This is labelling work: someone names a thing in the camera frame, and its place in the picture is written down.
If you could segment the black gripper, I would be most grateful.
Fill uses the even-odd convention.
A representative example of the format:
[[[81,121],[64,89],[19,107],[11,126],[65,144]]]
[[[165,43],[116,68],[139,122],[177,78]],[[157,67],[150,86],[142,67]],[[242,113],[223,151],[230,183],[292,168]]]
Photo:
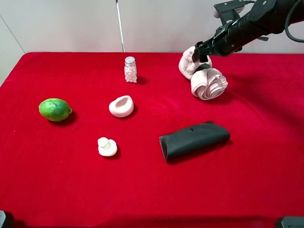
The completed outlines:
[[[192,61],[209,62],[208,55],[227,56],[242,49],[244,44],[244,21],[231,21],[217,29],[206,42],[194,46]]]

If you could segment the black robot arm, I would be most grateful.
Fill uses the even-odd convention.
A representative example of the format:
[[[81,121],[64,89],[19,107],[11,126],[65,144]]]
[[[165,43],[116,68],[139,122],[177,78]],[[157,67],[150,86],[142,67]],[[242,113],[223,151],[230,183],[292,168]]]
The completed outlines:
[[[269,34],[285,32],[293,41],[302,43],[289,32],[291,24],[304,20],[302,0],[232,0],[214,5],[222,22],[214,36],[198,42],[193,62],[206,62],[208,56],[229,56],[253,40],[268,41]]]

